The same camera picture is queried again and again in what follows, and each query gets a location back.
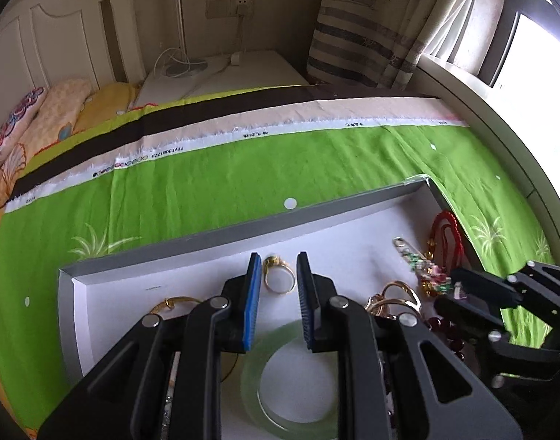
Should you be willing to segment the gold bangle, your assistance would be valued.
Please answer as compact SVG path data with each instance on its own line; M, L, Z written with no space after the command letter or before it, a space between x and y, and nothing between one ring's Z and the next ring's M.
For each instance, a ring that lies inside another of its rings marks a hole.
M160 315L161 312L164 311L173 311L178 306L178 304L184 304L184 303L200 304L201 302L202 300L189 296L170 297L164 299L162 302L155 305L151 309L150 314Z

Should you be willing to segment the grey jewelry tray box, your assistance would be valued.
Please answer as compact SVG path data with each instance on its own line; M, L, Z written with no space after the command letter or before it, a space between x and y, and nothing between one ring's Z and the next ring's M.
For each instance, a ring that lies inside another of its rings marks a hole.
M58 277L58 322L72 388L42 439L242 439L221 419L221 361L242 356L233 400L286 439L520 438L520 427L425 324L419 299L393 318L365 299L416 255L447 208L429 178L82 260ZM289 363L287 387L313 423L285 423L259 377L293 339L337 361L335 381Z

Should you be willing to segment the green jade bangle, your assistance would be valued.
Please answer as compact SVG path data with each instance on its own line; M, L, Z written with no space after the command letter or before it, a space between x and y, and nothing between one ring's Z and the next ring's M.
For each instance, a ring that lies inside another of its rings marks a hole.
M338 437L334 353L311 353L299 321L266 334L246 355L240 380L246 413L278 439Z

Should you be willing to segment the gold rings cluster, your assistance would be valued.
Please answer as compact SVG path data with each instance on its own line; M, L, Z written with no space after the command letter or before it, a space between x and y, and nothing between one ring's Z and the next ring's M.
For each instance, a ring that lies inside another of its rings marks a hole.
M404 297L391 297L388 295L390 289L396 288L405 294ZM385 284L382 291L372 295L365 303L365 311L371 315L385 318L395 318L389 309L391 306L404 308L406 311L421 318L422 302L416 291L403 281L390 281Z

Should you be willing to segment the green printed bed sheet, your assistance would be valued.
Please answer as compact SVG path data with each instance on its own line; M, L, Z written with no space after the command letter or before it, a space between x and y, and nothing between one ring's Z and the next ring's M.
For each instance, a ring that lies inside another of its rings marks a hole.
M115 252L430 177L484 268L505 276L551 262L523 195L470 129L356 127L251 138L103 175L0 212L0 382L16 422L36 431L67 394L56 274L93 242Z

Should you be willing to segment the patterned round pillow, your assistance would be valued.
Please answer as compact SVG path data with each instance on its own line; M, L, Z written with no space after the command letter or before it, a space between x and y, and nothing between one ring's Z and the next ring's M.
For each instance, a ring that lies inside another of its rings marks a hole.
M7 120L0 127L0 168L32 123L46 97L46 88L33 88L9 113Z

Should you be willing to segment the striped printed curtain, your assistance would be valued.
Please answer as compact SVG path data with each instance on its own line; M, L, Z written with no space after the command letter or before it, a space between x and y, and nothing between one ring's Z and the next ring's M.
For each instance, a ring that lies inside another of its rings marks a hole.
M422 56L478 74L505 0L322 0L307 60L319 84L403 89Z

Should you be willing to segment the yellow blanket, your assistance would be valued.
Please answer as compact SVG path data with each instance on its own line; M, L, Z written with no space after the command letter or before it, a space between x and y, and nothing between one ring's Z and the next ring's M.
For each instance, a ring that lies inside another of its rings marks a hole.
M116 82L93 91L85 78L62 81L47 90L43 105L0 168L0 208L30 160L79 132L121 116L134 106L139 88Z

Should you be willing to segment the white nightstand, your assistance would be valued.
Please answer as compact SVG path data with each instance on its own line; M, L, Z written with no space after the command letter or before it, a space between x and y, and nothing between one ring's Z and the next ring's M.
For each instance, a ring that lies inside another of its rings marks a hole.
M279 53L237 52L205 59L164 55L148 74L136 107L251 88L306 84Z

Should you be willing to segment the white bed headboard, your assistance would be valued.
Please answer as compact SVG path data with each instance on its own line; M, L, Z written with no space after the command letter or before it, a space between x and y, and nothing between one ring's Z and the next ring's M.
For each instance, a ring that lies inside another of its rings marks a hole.
M0 127L31 89L146 77L134 0L10 0L0 15Z

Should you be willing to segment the wall power socket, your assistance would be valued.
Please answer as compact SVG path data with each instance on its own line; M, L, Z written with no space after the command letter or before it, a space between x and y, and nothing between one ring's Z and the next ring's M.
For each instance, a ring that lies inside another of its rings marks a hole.
M206 0L206 18L251 18L255 0Z

